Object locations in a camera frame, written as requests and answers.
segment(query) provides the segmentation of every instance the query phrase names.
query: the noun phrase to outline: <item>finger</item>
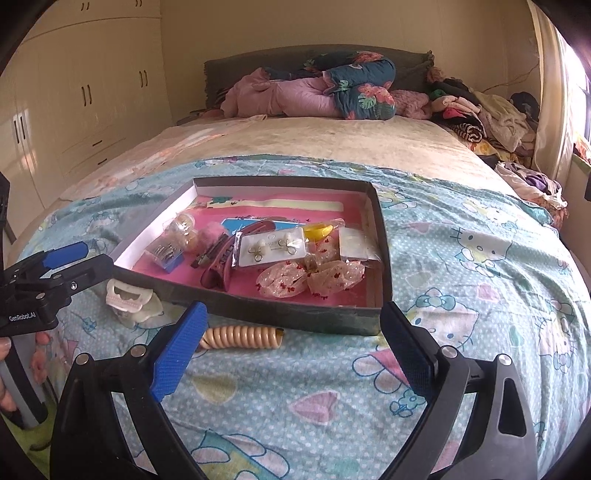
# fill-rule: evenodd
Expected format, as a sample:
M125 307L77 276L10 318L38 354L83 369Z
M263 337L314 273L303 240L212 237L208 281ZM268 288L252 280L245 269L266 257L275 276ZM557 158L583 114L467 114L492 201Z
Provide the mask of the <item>finger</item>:
M4 383L0 380L0 410L4 411L15 411L17 404L14 403L10 393L4 388Z
M31 370L33 371L33 378L39 384L42 384L47 377L47 372L45 371L46 360L45 352L41 348L37 348L31 358Z
M37 345L47 345L51 338L47 332L37 332L35 334L35 341Z
M7 338L7 337L0 338L0 361L4 360L6 358L11 345L12 345L12 342L10 341L10 338Z

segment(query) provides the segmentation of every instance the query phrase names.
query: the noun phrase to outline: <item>spiral hair tie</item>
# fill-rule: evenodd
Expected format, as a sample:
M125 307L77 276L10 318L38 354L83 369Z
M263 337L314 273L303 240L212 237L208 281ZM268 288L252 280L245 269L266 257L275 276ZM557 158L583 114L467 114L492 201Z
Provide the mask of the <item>spiral hair tie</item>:
M205 350L232 347L277 349L283 341L283 333L282 328L247 325L208 328L199 346Z

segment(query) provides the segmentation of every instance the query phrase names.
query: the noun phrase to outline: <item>hello kitty bedsheet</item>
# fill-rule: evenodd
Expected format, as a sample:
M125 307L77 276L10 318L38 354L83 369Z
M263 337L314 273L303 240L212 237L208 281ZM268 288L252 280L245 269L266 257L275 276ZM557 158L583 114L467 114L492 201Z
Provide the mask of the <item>hello kitty bedsheet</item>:
M214 158L72 203L46 219L23 256L79 240L92 254L109 253L187 179L230 175L373 182L394 300L440 344L473 358L513 357L535 423L540 476L548 470L589 409L591 300L540 207L387 168L273 155ZM166 309L171 318L182 312ZM50 378L59 391L78 353L118 356L156 334L118 323L105 306L104 285L76 295L59 319L49 348ZM237 322L210 316L209 323ZM288 330L278 351L196 353L163 407L210 478L369 479L394 458L424 408L405 382L382 336ZM149 468L119 397L116 407L132 453ZM459 446L468 408L461 409L439 467Z

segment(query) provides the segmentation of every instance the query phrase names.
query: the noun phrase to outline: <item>earring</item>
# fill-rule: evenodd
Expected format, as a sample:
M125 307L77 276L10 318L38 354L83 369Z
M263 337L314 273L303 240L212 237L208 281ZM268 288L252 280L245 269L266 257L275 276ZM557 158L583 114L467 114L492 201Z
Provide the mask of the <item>earring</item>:
M286 235L284 238L280 239L277 242L277 245L285 248L287 253L289 253L290 255L295 255L297 253L297 249L300 243L301 240L299 238L292 240L289 235Z
M248 253L253 254L255 256L255 262L259 263L262 261L262 257L268 253L269 247L267 244L260 240L254 247L250 247L248 249Z

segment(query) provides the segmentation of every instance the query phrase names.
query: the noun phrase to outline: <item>white wardrobe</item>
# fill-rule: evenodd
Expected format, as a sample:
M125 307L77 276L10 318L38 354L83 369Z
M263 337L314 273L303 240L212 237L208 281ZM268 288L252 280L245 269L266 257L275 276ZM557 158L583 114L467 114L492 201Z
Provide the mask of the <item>white wardrobe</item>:
M171 125L160 0L58 0L0 76L16 236L67 187Z

